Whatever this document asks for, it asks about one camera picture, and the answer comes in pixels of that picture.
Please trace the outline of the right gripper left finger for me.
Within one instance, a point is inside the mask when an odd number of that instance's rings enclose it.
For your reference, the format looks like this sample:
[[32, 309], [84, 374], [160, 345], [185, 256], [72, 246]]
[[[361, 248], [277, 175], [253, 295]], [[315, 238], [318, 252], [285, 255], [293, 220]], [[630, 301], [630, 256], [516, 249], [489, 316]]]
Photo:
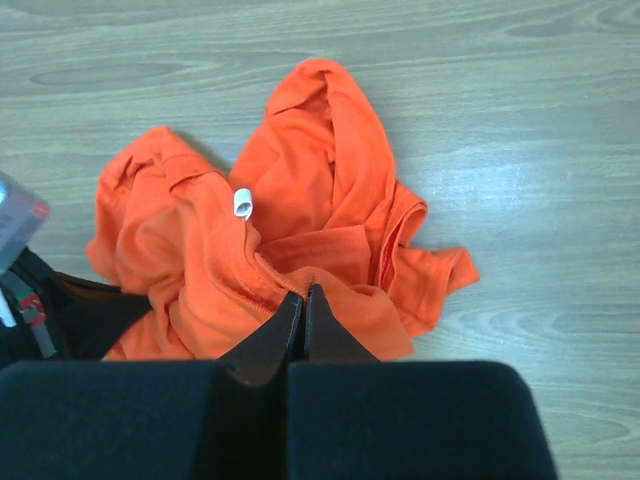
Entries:
[[278, 479], [285, 373], [302, 314], [216, 361], [18, 362], [1, 373], [5, 479]]

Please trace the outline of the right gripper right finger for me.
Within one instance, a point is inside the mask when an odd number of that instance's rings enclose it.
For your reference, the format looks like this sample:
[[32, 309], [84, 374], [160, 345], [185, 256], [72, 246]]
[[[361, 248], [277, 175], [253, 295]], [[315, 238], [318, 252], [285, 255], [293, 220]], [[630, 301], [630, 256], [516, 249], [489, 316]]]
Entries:
[[321, 287], [287, 369], [291, 479], [554, 479], [531, 390], [493, 361], [384, 362]]

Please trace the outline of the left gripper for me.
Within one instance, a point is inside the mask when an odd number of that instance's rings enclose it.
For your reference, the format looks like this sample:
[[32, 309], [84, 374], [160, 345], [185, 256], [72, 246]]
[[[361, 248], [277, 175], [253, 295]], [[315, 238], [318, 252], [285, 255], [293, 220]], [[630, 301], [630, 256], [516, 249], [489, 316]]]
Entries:
[[1, 366], [102, 359], [150, 312], [147, 296], [56, 273], [25, 248], [1, 275]]

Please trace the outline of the orange t shirt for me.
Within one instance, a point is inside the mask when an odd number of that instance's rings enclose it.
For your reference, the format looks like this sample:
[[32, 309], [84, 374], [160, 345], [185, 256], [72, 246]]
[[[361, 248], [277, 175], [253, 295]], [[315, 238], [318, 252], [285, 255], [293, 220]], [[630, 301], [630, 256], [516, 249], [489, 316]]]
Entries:
[[93, 269], [151, 304], [111, 360], [220, 357], [315, 284], [365, 348], [398, 359], [479, 278], [463, 248], [412, 245], [426, 202], [398, 180], [355, 79], [327, 59], [282, 81], [229, 173], [157, 127], [105, 167], [95, 212]]

